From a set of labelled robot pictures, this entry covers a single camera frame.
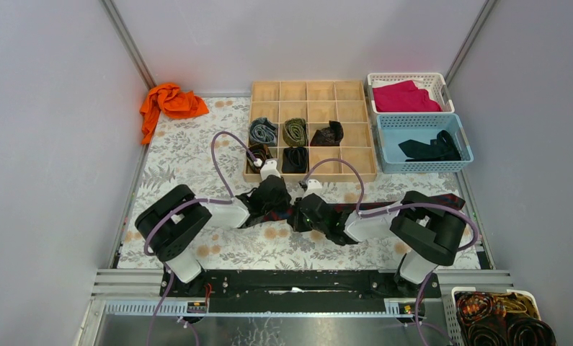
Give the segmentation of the red navy striped tie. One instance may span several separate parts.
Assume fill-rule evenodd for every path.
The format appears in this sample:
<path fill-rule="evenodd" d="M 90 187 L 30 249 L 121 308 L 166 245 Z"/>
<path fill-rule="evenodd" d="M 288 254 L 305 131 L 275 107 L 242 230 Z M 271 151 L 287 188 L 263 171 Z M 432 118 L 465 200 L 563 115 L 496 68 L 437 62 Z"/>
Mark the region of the red navy striped tie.
<path fill-rule="evenodd" d="M 442 194 L 442 195 L 433 195 L 430 196 L 432 202 L 448 206 L 450 208 L 454 208 L 456 210 L 462 210 L 466 204 L 466 201 L 454 195 L 453 193 Z M 395 204 L 396 201 L 390 202 L 375 202 L 375 203 L 362 203 L 360 209 L 361 210 L 371 210 L 380 207 L 386 207 L 389 205 Z M 329 203 L 328 206 L 337 212 L 347 212 L 351 213 L 355 210 L 354 203 Z M 253 214 L 244 222 L 240 229 L 247 229 L 261 223 L 268 223 L 268 222 L 278 222 L 282 220 L 289 219 L 293 213 L 296 211 L 296 207 L 294 205 L 290 205 L 289 208 L 285 210 L 278 210 L 278 211 L 270 211 L 263 216 L 258 215 L 254 216 Z"/>

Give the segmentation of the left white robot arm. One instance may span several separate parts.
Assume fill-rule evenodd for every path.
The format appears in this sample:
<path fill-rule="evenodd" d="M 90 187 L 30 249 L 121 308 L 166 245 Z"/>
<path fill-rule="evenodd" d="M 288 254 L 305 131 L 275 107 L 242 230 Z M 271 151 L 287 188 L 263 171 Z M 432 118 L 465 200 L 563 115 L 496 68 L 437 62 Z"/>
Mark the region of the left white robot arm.
<path fill-rule="evenodd" d="M 145 239 L 145 254 L 164 264 L 186 296 L 196 296 L 204 269 L 187 248 L 202 229 L 245 229 L 278 220 L 288 215 L 290 202 L 284 180 L 275 175 L 229 200 L 198 198 L 187 185 L 177 185 L 144 210 L 135 227 Z"/>

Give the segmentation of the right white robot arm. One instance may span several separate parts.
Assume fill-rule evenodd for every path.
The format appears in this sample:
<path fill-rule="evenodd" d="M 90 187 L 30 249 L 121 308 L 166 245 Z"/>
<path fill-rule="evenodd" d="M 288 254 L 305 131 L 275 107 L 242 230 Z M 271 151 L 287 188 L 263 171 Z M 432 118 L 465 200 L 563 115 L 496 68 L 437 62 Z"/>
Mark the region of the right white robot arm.
<path fill-rule="evenodd" d="M 295 203 L 287 223 L 295 232 L 321 232 L 340 246 L 393 234 L 410 248 L 398 266 L 394 287 L 401 296 L 411 297 L 437 267 L 453 264 L 468 219 L 416 191 L 391 205 L 353 211 L 336 208 L 310 193 Z"/>

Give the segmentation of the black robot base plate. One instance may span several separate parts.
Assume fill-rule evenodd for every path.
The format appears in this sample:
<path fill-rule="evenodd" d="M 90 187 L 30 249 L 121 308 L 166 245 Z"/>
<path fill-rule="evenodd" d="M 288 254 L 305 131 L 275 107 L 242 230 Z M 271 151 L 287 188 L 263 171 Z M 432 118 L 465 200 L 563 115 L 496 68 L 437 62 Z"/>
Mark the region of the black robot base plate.
<path fill-rule="evenodd" d="M 162 277 L 160 294 L 209 303 L 228 301 L 334 303 L 355 299 L 413 301 L 418 296 L 441 296 L 437 276 L 426 285 L 402 280 L 394 271 L 382 270 L 205 270 L 190 283 Z"/>

